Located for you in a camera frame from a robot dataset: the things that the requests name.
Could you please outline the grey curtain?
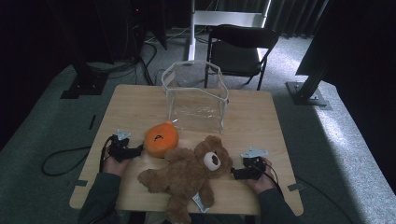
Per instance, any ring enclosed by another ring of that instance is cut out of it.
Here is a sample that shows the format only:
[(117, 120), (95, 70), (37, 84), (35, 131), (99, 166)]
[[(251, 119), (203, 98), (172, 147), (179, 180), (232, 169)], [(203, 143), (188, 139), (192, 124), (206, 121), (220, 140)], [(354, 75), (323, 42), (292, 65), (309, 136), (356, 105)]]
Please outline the grey curtain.
[(270, 0), (266, 28), (287, 37), (316, 34), (331, 0)]

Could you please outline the black stand with flat base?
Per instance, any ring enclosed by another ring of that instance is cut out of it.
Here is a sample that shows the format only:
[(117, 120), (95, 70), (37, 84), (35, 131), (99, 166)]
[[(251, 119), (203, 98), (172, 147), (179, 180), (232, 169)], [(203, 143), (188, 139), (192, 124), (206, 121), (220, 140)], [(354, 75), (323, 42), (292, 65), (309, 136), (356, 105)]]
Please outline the black stand with flat base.
[(69, 89), (62, 93), (61, 98), (77, 99), (80, 95), (101, 95), (106, 85), (108, 73), (94, 71), (86, 63), (71, 25), (61, 10), (60, 0), (46, 0), (46, 2), (62, 30), (64, 49), (77, 73)]

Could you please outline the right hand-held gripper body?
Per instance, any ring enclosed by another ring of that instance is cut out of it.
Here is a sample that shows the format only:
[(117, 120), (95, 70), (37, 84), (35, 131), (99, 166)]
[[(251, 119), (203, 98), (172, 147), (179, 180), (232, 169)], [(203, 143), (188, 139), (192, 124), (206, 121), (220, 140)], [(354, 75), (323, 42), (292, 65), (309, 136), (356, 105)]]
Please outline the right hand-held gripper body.
[(265, 162), (262, 160), (264, 156), (267, 156), (269, 152), (264, 149), (250, 147), (241, 154), (243, 159), (243, 179), (254, 179), (258, 180), (265, 172)]

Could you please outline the black folding chair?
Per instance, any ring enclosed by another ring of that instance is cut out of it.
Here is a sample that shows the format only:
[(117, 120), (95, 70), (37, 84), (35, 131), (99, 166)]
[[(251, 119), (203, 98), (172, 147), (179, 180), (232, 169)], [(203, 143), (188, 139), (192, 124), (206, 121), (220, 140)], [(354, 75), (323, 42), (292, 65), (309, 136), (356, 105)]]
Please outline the black folding chair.
[(259, 91), (268, 56), (277, 41), (278, 34), (267, 28), (214, 26), (208, 36), (206, 60), (218, 66), (225, 76), (248, 77), (247, 83), (260, 76)]

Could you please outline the brown teddy bear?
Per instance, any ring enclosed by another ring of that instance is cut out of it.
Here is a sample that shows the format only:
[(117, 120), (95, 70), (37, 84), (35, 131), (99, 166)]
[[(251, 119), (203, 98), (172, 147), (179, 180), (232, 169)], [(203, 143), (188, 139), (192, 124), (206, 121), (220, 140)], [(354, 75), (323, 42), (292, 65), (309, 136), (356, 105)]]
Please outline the brown teddy bear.
[(194, 149), (176, 148), (166, 152), (168, 164), (161, 169), (148, 169), (140, 173), (138, 181), (150, 193), (164, 192), (170, 195), (166, 218), (176, 224), (191, 224), (187, 205), (196, 195), (204, 208), (214, 202), (210, 179), (231, 172), (233, 161), (221, 139), (209, 135)]

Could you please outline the person's right hand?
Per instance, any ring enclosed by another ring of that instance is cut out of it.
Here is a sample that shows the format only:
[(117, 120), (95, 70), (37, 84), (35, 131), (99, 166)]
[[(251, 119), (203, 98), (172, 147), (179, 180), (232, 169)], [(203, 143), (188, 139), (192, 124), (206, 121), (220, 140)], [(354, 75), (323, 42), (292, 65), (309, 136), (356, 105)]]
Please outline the person's right hand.
[(275, 189), (276, 183), (273, 181), (272, 163), (266, 158), (262, 157), (262, 161), (266, 164), (265, 173), (258, 179), (247, 179), (245, 183), (256, 193), (260, 194), (268, 189)]

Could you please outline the clear plastic bin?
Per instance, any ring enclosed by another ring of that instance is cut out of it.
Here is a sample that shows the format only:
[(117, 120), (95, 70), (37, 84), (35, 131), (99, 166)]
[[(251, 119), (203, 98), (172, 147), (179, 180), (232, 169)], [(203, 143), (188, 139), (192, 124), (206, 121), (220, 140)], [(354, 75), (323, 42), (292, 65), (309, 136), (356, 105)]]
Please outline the clear plastic bin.
[(180, 130), (223, 133), (229, 92), (218, 66), (193, 60), (162, 74), (167, 117)]

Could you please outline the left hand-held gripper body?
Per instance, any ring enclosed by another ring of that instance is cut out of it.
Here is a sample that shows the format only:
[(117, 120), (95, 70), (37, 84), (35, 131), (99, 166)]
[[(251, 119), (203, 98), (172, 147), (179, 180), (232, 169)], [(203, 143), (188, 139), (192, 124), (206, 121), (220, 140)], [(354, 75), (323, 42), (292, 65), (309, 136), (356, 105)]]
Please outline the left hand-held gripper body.
[(129, 148), (123, 146), (123, 139), (130, 139), (131, 136), (131, 133), (127, 133), (125, 131), (122, 131), (121, 129), (117, 129), (116, 133), (110, 137), (111, 144), (108, 148), (109, 156), (113, 157), (118, 162), (130, 159), (126, 157), (126, 151)]

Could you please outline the black stand with bolted base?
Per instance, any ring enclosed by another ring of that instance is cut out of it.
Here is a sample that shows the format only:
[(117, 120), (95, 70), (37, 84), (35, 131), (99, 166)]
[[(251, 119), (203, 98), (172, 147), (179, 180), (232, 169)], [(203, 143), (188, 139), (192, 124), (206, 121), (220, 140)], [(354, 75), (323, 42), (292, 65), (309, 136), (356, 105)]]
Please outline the black stand with bolted base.
[(313, 105), (321, 110), (332, 110), (332, 106), (324, 99), (318, 89), (318, 85), (324, 78), (328, 65), (328, 63), (322, 63), (305, 82), (286, 82), (290, 97), (296, 105)]

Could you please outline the orange plush toy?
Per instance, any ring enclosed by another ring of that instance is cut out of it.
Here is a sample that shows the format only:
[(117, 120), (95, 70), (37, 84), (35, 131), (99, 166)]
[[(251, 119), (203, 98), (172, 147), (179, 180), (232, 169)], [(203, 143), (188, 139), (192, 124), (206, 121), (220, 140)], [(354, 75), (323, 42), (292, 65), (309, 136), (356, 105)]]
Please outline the orange plush toy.
[(145, 133), (144, 149), (155, 158), (163, 158), (164, 154), (178, 145), (178, 131), (171, 121), (150, 128)]

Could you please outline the white metal stand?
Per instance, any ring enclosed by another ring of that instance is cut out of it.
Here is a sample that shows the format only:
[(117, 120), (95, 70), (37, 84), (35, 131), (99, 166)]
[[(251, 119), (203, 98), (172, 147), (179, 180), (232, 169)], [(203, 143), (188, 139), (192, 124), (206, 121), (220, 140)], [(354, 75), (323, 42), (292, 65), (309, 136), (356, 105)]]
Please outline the white metal stand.
[(231, 11), (208, 11), (196, 10), (196, 0), (191, 0), (191, 26), (190, 26), (190, 45), (188, 60), (195, 58), (195, 26), (216, 26), (221, 24), (232, 24), (244, 27), (263, 28), (272, 0), (265, 0), (261, 13), (253, 12), (231, 12)]

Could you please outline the dark equipment rack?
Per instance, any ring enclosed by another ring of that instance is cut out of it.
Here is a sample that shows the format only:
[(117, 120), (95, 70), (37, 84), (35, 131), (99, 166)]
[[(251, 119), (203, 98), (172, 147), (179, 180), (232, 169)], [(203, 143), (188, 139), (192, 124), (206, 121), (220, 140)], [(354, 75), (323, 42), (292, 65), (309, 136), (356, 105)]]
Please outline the dark equipment rack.
[(112, 62), (139, 58), (147, 33), (167, 49), (165, 0), (94, 0)]

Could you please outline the person's left hand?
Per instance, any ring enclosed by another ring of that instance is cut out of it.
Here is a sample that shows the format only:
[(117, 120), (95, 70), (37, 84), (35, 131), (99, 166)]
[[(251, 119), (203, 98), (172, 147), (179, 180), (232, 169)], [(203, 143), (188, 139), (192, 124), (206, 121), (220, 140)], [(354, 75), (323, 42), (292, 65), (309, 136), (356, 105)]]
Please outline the person's left hand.
[(106, 152), (105, 159), (103, 161), (102, 172), (122, 177), (131, 161), (132, 160), (129, 159), (118, 162), (113, 157), (110, 157), (109, 154)]

